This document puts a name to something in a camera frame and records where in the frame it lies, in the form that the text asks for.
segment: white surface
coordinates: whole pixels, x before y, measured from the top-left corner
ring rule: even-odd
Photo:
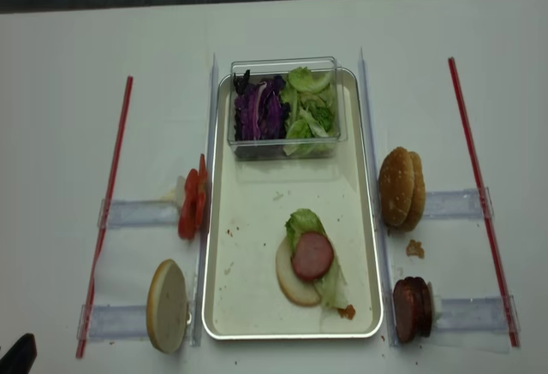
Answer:
[[[206,326],[221,338],[370,336],[382,317],[365,182],[357,84],[345,74],[348,140],[327,159],[240,162],[226,141],[229,89],[220,89],[220,123],[207,265]],[[321,307],[299,307],[279,287],[275,257],[284,224],[302,207],[320,218],[337,252],[352,321]]]
[[[547,8],[548,0],[317,0],[0,16],[0,353],[30,331],[33,373],[291,373],[301,364],[317,373],[545,372]],[[204,335],[202,347],[176,356],[117,341],[75,360],[127,75],[137,121],[183,122],[180,148],[190,157],[171,169],[178,175],[205,147],[213,52],[220,71],[235,59],[321,54],[354,66],[360,46],[372,101],[394,113],[402,98],[452,96],[446,61],[456,57],[522,349],[395,350],[380,335],[307,343]],[[146,178],[139,194],[161,195],[171,175],[141,173],[139,158],[153,151],[145,145],[129,157]]]

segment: crumb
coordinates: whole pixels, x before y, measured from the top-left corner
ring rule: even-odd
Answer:
[[[341,316],[341,318],[347,318],[348,320],[351,320],[356,315],[356,310],[351,304],[349,304],[346,308],[337,308],[337,311],[339,312],[339,316]]]
[[[405,253],[408,255],[408,257],[417,256],[418,258],[424,258],[425,251],[421,247],[421,245],[422,243],[420,241],[415,241],[411,239],[407,248],[405,249]]]

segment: tray rim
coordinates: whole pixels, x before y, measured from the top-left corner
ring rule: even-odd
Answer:
[[[208,325],[207,318],[206,318],[206,308],[205,308],[205,299],[206,299],[206,292],[208,287],[208,278],[206,276],[207,270],[209,268],[210,263],[210,247],[211,247],[211,216],[208,218],[208,224],[207,224],[207,247],[206,247],[206,253],[205,253],[205,264],[204,264],[204,282],[203,282],[203,290],[202,290],[202,296],[201,296],[201,320],[202,325],[207,332],[207,334],[219,341],[233,341],[233,340],[321,340],[321,339],[354,339],[354,338],[369,338],[375,335],[378,330],[380,329],[381,325],[384,321],[384,296],[383,296],[383,282],[380,275],[380,269],[379,269],[379,262],[378,262],[378,247],[377,247],[377,233],[375,229],[375,222],[374,222],[374,213],[373,213],[373,207],[372,207],[372,199],[371,199],[371,187],[370,187],[370,179],[367,175],[367,161],[366,161],[366,139],[365,139],[365,132],[363,128],[363,119],[362,117],[362,100],[360,97],[360,85],[358,78],[356,77],[355,73],[350,70],[349,68],[343,68],[339,67],[341,73],[343,74],[349,74],[349,76],[353,80],[353,85],[355,85],[356,90],[356,96],[357,96],[357,105],[358,105],[358,111],[360,114],[360,118],[358,119],[359,127],[360,127],[360,134],[361,134],[361,151],[363,156],[363,163],[364,163],[364,169],[365,169],[365,183],[366,183],[366,197],[369,201],[368,205],[368,214],[369,214],[369,225],[371,227],[372,231],[372,249],[373,249],[373,257],[375,259],[375,273],[377,281],[377,287],[378,287],[378,307],[379,307],[379,318],[377,325],[370,330],[367,333],[337,333],[337,334],[329,334],[329,333],[322,333],[322,334],[260,334],[260,335],[219,335],[216,334]],[[219,117],[219,89],[222,84],[226,80],[229,80],[231,78],[231,75],[228,74],[224,76],[218,83],[216,88],[216,99],[212,98],[211,101],[214,102],[214,104],[211,104],[211,107],[214,108],[211,111],[210,114],[210,121],[209,121],[209,131],[210,133],[214,134],[211,140],[211,144],[208,144],[207,148],[208,151],[211,152],[211,195],[213,193],[213,182],[215,179],[215,173],[213,168],[215,167],[215,163],[217,160],[217,147],[218,147],[218,141],[217,141],[217,133],[218,133],[218,117]],[[210,209],[212,208],[213,202],[210,198]]]

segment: plastic container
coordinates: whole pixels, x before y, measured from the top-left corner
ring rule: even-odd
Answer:
[[[295,68],[308,68],[315,79],[322,74],[331,73],[331,90],[334,102],[331,111],[335,114],[335,127],[328,137],[313,137],[309,139],[274,139],[274,140],[237,140],[235,131],[235,101],[238,94],[234,85],[230,90],[230,111],[227,139],[239,160],[266,160],[279,158],[332,157],[337,144],[346,139],[344,121],[344,91],[341,68],[334,57],[314,57],[306,59],[271,60],[255,62],[233,62],[231,76],[242,77],[250,70],[249,83],[259,84],[263,79],[271,79],[276,75],[288,81],[288,73]]]

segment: purple cabbage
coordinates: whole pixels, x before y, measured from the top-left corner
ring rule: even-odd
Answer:
[[[245,88],[241,81],[239,84],[243,94],[235,100],[235,139],[284,139],[290,106],[280,100],[280,91],[285,87],[282,77],[263,79],[258,85],[247,83]]]

